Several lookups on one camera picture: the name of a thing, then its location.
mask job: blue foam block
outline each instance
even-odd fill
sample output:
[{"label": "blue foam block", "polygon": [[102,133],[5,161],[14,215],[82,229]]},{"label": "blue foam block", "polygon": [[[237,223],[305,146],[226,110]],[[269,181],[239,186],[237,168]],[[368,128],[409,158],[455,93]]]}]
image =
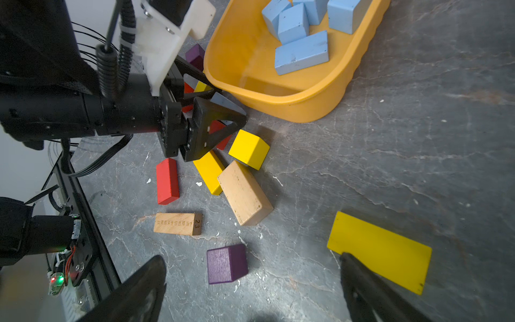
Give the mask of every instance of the blue foam block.
[{"label": "blue foam block", "polygon": [[304,4],[296,5],[281,12],[278,35],[283,45],[310,35],[310,24],[307,22]]},{"label": "blue foam block", "polygon": [[291,3],[288,0],[272,0],[265,7],[265,9],[261,11],[268,30],[277,39],[279,39],[279,36],[277,35],[277,30],[279,27],[279,14],[290,7]]},{"label": "blue foam block", "polygon": [[329,0],[293,0],[293,5],[304,3],[310,25],[319,25],[327,12],[327,1]]},{"label": "blue foam block", "polygon": [[359,27],[372,0],[329,0],[329,28],[352,35]]},{"label": "blue foam block", "polygon": [[329,61],[327,30],[276,49],[276,71],[284,75]]}]

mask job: purple cube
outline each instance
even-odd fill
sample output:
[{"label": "purple cube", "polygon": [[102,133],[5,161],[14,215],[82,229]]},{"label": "purple cube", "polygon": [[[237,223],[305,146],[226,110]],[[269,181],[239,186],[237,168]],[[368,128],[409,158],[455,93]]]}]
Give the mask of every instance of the purple cube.
[{"label": "purple cube", "polygon": [[209,284],[234,282],[248,273],[244,244],[208,250]]},{"label": "purple cube", "polygon": [[202,72],[204,70],[204,54],[205,50],[196,44],[186,52],[186,60]]}]

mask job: gray marble floor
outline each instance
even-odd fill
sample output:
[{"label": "gray marble floor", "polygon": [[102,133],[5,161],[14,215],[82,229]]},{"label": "gray marble floor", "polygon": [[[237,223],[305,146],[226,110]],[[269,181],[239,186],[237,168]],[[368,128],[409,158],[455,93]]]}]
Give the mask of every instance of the gray marble floor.
[{"label": "gray marble floor", "polygon": [[[208,38],[228,3],[212,2]],[[275,210],[255,227],[235,226],[223,194],[180,158],[181,198],[157,205],[161,148],[135,135],[80,179],[121,279],[163,255],[161,321],[345,322],[326,248],[342,210],[433,248],[422,296],[390,284],[434,321],[515,320],[514,35],[513,0],[392,1],[328,116],[293,124],[247,109],[245,129],[271,146],[254,174]],[[117,140],[83,139],[75,169]],[[157,212],[203,213],[202,236],[153,233]],[[206,250],[241,240],[249,275],[208,285]]]}]

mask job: natural wood block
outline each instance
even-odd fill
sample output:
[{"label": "natural wood block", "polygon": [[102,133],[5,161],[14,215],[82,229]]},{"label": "natural wood block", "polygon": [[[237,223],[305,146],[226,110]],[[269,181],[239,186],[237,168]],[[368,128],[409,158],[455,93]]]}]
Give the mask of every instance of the natural wood block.
[{"label": "natural wood block", "polygon": [[175,235],[200,235],[202,214],[199,213],[158,213],[154,232]]},{"label": "natural wood block", "polygon": [[242,226],[254,226],[273,210],[263,189],[250,171],[237,161],[233,161],[218,176],[218,182]]}]

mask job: yellow cube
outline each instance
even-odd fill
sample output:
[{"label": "yellow cube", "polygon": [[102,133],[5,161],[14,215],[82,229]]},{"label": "yellow cube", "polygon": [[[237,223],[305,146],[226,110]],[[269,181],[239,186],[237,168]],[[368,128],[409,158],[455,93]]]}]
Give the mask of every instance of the yellow cube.
[{"label": "yellow cube", "polygon": [[207,84],[204,84],[203,82],[198,81],[197,85],[195,86],[194,93],[204,92],[204,91],[208,91],[211,89],[212,88],[210,86],[208,86]]},{"label": "yellow cube", "polygon": [[229,155],[259,170],[265,161],[268,150],[270,150],[270,146],[263,139],[240,130],[229,150]]},{"label": "yellow cube", "polygon": [[431,247],[338,211],[327,248],[353,254],[371,271],[422,294]]},{"label": "yellow cube", "polygon": [[222,193],[222,187],[218,182],[218,176],[222,174],[225,167],[220,160],[216,157],[213,151],[209,151],[202,158],[193,161],[197,168],[198,173],[204,180],[206,187],[208,187],[211,194],[218,196]]}]

